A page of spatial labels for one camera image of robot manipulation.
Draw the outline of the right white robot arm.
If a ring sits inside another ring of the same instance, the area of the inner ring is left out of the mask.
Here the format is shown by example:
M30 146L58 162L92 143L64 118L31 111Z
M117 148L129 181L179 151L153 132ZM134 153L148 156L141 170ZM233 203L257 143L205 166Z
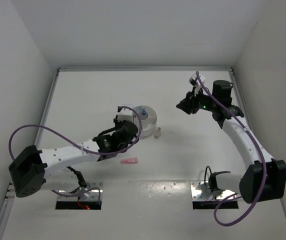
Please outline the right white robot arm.
M213 172L207 187L212 192L230 190L240 194L248 204L253 203L260 189L260 202L281 199L286 186L286 163L268 153L250 131L244 113L233 104L233 84L216 80L212 85L212 94L207 95L196 78L190 78L189 82L193 86L192 91L176 107L188 115L199 110L211 112L213 119L235 145L246 168L243 176L230 171Z

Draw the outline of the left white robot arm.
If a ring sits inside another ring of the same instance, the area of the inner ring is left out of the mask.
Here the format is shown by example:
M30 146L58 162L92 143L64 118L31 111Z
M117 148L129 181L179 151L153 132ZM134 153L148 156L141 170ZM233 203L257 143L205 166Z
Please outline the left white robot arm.
M53 130L52 133L70 145L52 149L29 145L18 156L10 150L12 163L8 170L16 197L26 198L40 190L76 197L76 190L85 189L87 183L82 173L73 169L74 165L115 158L139 141L143 130L140 117L134 113L118 114L113 122L114 127L81 143L75 143Z

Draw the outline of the white round divided organizer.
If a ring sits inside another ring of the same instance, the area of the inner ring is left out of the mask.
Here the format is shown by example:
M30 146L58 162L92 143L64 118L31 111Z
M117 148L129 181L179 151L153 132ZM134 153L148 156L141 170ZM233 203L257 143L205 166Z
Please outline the white round divided organizer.
M134 110L138 113L141 119L141 109L145 108L148 112L148 118L145 120L141 120L142 131L140 134L141 138L148 137L154 134L157 127L157 113L155 110L147 105L139 105L134 108Z

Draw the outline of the pink highlighter marker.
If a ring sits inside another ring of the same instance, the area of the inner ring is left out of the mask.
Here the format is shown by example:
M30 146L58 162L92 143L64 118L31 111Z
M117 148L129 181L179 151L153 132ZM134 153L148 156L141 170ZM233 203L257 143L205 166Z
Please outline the pink highlighter marker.
M138 163L138 158L137 157L131 157L131 158L122 159L120 161L120 163L123 164L123 165L137 164Z

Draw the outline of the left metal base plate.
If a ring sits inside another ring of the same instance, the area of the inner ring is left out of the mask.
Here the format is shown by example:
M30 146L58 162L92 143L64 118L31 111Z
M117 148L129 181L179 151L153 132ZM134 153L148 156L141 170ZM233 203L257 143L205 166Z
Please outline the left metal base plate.
M58 192L61 195L73 195L78 194L78 196L66 197L58 195L56 200L58 202L77 202L78 198L81 202L97 202L101 203L103 196L103 182L102 181L90 181L87 182L87 187L78 187L72 192L66 192L63 190L59 190Z

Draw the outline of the metal base plate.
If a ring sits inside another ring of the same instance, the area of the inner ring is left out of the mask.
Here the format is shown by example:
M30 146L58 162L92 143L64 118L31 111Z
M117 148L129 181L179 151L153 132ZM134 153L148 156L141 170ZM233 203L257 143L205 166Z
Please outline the metal base plate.
M58 192L61 195L73 195L78 194L78 196L66 197L58 195L56 200L58 202L77 202L78 198L81 202L97 202L101 203L103 196L103 182L102 181L90 181L87 182L87 187L78 187L72 192L66 192L63 190L59 190Z
M211 192L208 182L204 180L191 181L190 190L194 202L221 201L224 198L235 194L231 190L216 190Z

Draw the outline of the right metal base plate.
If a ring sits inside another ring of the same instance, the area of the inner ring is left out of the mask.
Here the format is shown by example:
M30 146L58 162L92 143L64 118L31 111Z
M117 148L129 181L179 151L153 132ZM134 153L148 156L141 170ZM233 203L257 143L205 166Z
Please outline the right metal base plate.
M216 190L211 192L208 182L204 180L191 181L190 190L194 202L221 201L224 198L235 194L231 190Z

